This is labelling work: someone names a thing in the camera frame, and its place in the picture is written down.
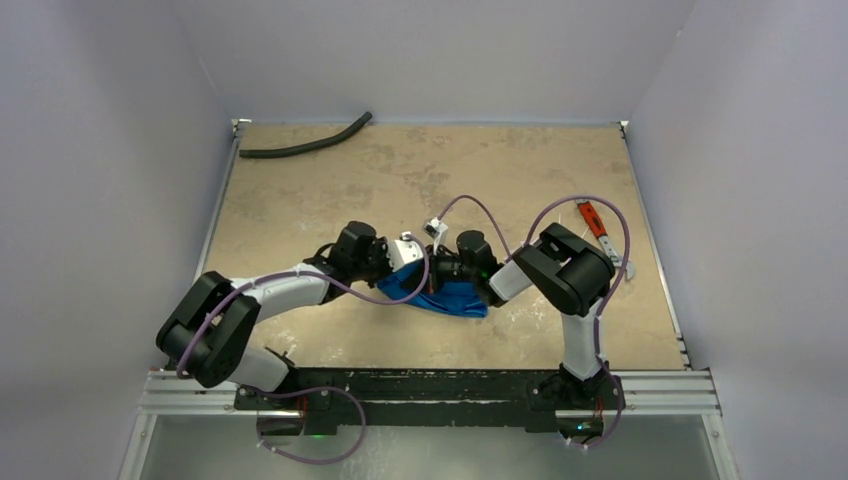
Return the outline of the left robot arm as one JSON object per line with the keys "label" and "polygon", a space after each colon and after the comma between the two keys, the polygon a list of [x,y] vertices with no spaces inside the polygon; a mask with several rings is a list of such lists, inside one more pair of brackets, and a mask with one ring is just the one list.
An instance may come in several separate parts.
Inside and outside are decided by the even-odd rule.
{"label": "left robot arm", "polygon": [[225,381],[259,390],[272,408],[297,399],[298,382],[282,355],[250,347],[254,327],[271,317],[327,304],[352,293],[356,282],[375,287],[391,274],[425,260],[411,234],[380,237],[367,223],[349,222],[337,239],[290,269],[249,278],[208,271],[192,284],[155,338],[181,377],[206,388]]}

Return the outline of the blue cloth napkin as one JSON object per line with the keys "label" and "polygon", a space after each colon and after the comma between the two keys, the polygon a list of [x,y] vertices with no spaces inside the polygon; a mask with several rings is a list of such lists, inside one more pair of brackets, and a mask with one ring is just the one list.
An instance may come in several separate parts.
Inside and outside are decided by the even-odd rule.
{"label": "blue cloth napkin", "polygon": [[[405,266],[378,281],[376,287],[390,300],[403,299],[419,285],[422,269],[422,261]],[[406,305],[462,318],[485,318],[489,312],[472,283],[466,280],[445,281],[438,290],[425,286]]]}

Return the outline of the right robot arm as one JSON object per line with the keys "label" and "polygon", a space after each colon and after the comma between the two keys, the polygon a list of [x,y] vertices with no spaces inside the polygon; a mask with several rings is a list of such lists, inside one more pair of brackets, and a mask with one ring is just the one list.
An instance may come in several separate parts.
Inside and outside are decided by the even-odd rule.
{"label": "right robot arm", "polygon": [[609,257],[561,224],[552,223],[535,241],[499,261],[482,232],[459,234],[454,251],[428,249],[430,270],[415,271],[412,286],[425,279],[423,292],[445,293],[450,283],[464,283],[487,307],[501,307],[530,287],[538,290],[561,316],[564,356],[561,392],[584,407],[601,391],[598,374],[605,366],[596,325],[603,299],[610,293],[615,268]]}

